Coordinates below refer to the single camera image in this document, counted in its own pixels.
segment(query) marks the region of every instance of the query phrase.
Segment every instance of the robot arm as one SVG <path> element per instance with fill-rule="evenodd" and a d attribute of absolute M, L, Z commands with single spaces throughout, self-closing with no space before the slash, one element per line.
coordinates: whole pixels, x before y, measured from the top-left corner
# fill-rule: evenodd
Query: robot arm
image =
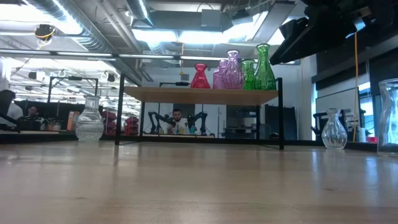
<path fill-rule="evenodd" d="M 151 134 L 159 134 L 159 129 L 160 129 L 159 120 L 161 120 L 161 121 L 163 121 L 163 122 L 165 122 L 167 124 L 175 125 L 175 122 L 173 121 L 173 119 L 169 118 L 168 115 L 163 117 L 160 114 L 156 113 L 155 111 L 150 111 L 150 112 L 148 112 L 148 116 L 149 116 L 149 119 L 150 119 L 150 123 L 152 125 L 152 127 L 150 128 L 150 133 Z M 155 116 L 155 119 L 156 119 L 156 122 L 157 122 L 156 126 L 155 126 L 155 123 L 154 123 L 153 116 Z"/>
<path fill-rule="evenodd" d="M 191 129 L 191 127 L 195 125 L 195 121 L 201 118 L 200 133 L 202 136 L 206 136 L 206 117 L 207 114 L 204 112 L 199 112 L 195 116 L 189 115 L 187 118 L 189 129 Z"/>

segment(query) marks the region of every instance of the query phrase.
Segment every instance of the clear glass bottle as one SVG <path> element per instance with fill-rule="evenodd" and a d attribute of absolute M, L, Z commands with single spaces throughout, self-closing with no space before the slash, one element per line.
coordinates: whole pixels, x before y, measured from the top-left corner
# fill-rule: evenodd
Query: clear glass bottle
<path fill-rule="evenodd" d="M 272 72 L 268 59 L 269 44 L 257 46 L 258 63 L 256 74 L 254 75 L 254 89 L 256 90 L 276 90 L 275 76 Z"/>
<path fill-rule="evenodd" d="M 85 110 L 79 116 L 76 125 L 76 136 L 79 141 L 98 141 L 103 134 L 103 119 L 98 109 L 99 96 L 86 96 Z"/>
<path fill-rule="evenodd" d="M 239 51 L 229 50 L 228 64 L 223 78 L 223 87 L 225 89 L 243 89 L 244 75 L 238 62 Z"/>
<path fill-rule="evenodd" d="M 254 89 L 254 61 L 245 60 L 242 62 L 242 71 L 244 74 L 244 90 Z"/>
<path fill-rule="evenodd" d="M 322 141 L 328 149 L 344 149 L 347 143 L 347 132 L 338 119 L 340 110 L 330 108 L 326 110 L 326 113 L 329 120 L 323 127 Z"/>
<path fill-rule="evenodd" d="M 210 88 L 210 84 L 207 81 L 205 70 L 207 65 L 198 63 L 195 65 L 195 69 L 197 70 L 195 77 L 191 82 L 191 88 Z"/>
<path fill-rule="evenodd" d="M 379 120 L 377 153 L 398 156 L 398 78 L 379 82 L 382 111 Z"/>
<path fill-rule="evenodd" d="M 220 65 L 216 68 L 213 74 L 213 89 L 223 88 L 223 77 L 225 75 L 227 64 L 228 60 L 226 59 L 220 60 Z"/>

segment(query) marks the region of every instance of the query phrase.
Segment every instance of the wooden shelf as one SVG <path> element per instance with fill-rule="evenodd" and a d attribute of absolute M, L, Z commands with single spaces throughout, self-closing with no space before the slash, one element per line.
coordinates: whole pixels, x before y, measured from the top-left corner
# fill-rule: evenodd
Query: wooden shelf
<path fill-rule="evenodd" d="M 278 91 L 275 90 L 213 90 L 126 86 L 124 92 L 146 103 L 257 106 L 278 97 Z"/>

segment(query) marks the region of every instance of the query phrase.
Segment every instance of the man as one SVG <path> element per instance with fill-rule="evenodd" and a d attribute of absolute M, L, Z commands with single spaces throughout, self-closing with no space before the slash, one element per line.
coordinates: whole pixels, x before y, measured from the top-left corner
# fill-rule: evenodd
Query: man
<path fill-rule="evenodd" d="M 186 118 L 181 118 L 181 110 L 173 110 L 173 119 L 175 125 L 169 124 L 167 127 L 167 134 L 189 134 L 188 121 Z"/>
<path fill-rule="evenodd" d="M 11 90 L 3 90 L 3 91 L 8 91 L 10 92 L 10 94 L 12 94 L 12 100 L 14 100 L 16 98 L 15 93 L 12 92 Z M 10 103 L 9 107 L 8 107 L 8 112 L 7 112 L 7 116 L 17 120 L 18 118 L 22 117 L 24 115 L 24 112 L 22 111 L 22 109 L 17 106 L 14 103 Z M 4 118 L 0 118 L 0 124 L 6 124 L 7 126 L 15 126 L 15 124 L 10 123 L 9 121 L 5 120 Z"/>

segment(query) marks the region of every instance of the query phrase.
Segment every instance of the green glass vase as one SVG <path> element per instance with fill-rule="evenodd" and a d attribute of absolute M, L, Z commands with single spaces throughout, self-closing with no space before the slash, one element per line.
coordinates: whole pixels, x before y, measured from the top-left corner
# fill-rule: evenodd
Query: green glass vase
<path fill-rule="evenodd" d="M 245 60 L 242 62 L 242 71 L 244 74 L 244 90 L 254 89 L 254 61 Z"/>
<path fill-rule="evenodd" d="M 260 44 L 257 46 L 259 61 L 257 71 L 254 76 L 255 90 L 276 90 L 275 76 L 272 72 L 271 65 L 268 60 L 269 44 Z"/>

